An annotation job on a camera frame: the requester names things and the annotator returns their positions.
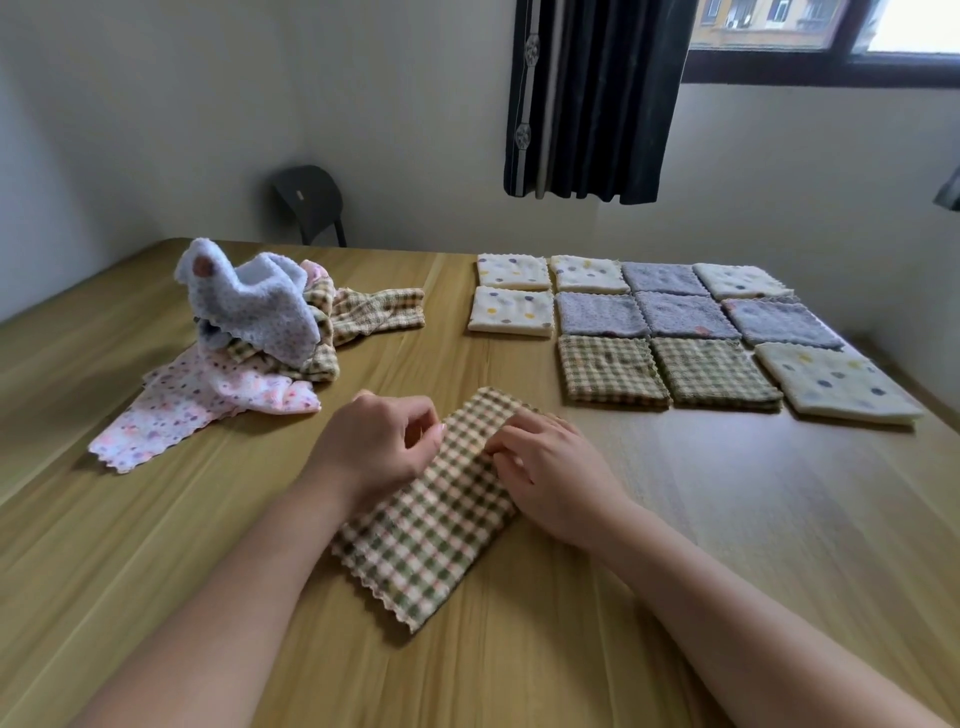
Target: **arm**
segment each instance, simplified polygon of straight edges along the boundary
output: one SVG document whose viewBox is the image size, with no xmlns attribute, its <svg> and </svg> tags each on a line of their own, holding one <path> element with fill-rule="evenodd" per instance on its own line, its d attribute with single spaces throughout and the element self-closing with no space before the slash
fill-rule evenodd
<svg viewBox="0 0 960 728">
<path fill-rule="evenodd" d="M 623 579 L 737 725 L 945 728 L 889 680 L 632 502 L 573 425 L 521 411 L 487 449 L 520 510 Z"/>
<path fill-rule="evenodd" d="M 249 725 L 300 590 L 334 533 L 422 473 L 442 438 L 429 399 L 361 392 L 330 418 L 290 489 L 71 726 Z"/>
</svg>

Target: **white fluffy towel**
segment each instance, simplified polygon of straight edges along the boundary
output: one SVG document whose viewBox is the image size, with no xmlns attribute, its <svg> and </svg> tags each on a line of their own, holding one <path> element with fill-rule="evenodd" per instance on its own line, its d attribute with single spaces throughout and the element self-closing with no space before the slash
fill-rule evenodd
<svg viewBox="0 0 960 728">
<path fill-rule="evenodd" d="M 212 240 L 190 243 L 174 278 L 187 287 L 194 315 L 299 367 L 320 342 L 303 299 L 306 271 L 283 255 L 261 253 L 234 268 Z"/>
</svg>

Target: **chair backrest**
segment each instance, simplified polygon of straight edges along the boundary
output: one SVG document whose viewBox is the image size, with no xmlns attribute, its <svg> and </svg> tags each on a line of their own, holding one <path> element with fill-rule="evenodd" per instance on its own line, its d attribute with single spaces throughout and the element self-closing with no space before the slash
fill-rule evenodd
<svg viewBox="0 0 960 728">
<path fill-rule="evenodd" d="M 344 211 L 337 183 L 320 167 L 291 167 L 273 175 L 271 183 L 297 215 L 305 243 L 339 220 Z"/>
</svg>

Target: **pink floral cloth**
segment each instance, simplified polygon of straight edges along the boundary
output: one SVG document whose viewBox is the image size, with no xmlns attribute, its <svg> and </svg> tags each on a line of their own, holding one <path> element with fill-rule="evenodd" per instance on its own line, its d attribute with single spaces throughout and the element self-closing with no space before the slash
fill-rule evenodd
<svg viewBox="0 0 960 728">
<path fill-rule="evenodd" d="M 300 267 L 306 271 L 306 285 L 303 286 L 304 291 L 312 288 L 313 284 L 318 280 L 330 278 L 330 274 L 326 271 L 326 268 L 312 260 L 302 260 Z"/>
<path fill-rule="evenodd" d="M 259 356 L 237 364 L 226 352 L 194 344 L 146 374 L 140 396 L 88 450 L 129 473 L 202 427 L 248 409 L 277 415 L 320 411 L 310 382 L 266 370 Z"/>
</svg>

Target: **wooden table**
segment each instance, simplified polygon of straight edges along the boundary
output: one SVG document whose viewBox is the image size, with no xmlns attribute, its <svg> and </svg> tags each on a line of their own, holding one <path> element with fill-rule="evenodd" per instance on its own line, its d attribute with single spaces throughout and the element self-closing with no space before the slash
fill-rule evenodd
<svg viewBox="0 0 960 728">
<path fill-rule="evenodd" d="M 167 241 L 0 327 L 0 728 L 63 724 L 203 581 L 360 387 L 442 415 L 493 385 L 565 412 L 644 504 L 948 720 L 960 718 L 960 437 L 777 416 L 563 408 L 555 345 L 469 334 L 466 255 L 310 254 L 361 291 L 421 286 L 425 329 L 341 353 L 313 417 L 247 413 L 126 475 L 87 443 L 194 339 Z M 263 247 L 225 244 L 241 262 Z M 414 638 L 328 558 L 260 726 L 728 724 L 605 570 L 521 519 Z"/>
</svg>

